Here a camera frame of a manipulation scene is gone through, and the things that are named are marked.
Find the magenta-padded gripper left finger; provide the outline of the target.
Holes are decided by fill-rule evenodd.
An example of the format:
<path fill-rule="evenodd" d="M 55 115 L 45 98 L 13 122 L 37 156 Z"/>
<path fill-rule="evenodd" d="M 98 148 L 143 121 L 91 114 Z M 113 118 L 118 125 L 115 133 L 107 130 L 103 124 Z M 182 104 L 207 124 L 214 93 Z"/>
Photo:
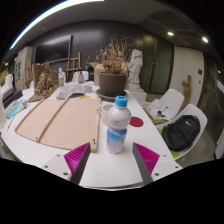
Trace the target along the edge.
<path fill-rule="evenodd" d="M 86 143 L 65 155 L 56 154 L 42 166 L 42 169 L 78 185 L 90 152 L 90 144 Z"/>

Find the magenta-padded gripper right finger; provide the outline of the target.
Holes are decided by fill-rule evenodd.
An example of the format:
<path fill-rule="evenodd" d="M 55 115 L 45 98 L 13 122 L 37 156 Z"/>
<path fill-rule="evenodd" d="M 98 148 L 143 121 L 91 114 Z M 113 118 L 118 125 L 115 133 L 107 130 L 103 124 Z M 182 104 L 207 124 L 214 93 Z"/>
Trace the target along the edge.
<path fill-rule="evenodd" d="M 132 153 L 145 185 L 182 169 L 170 156 L 160 155 L 137 143 L 133 144 Z"/>

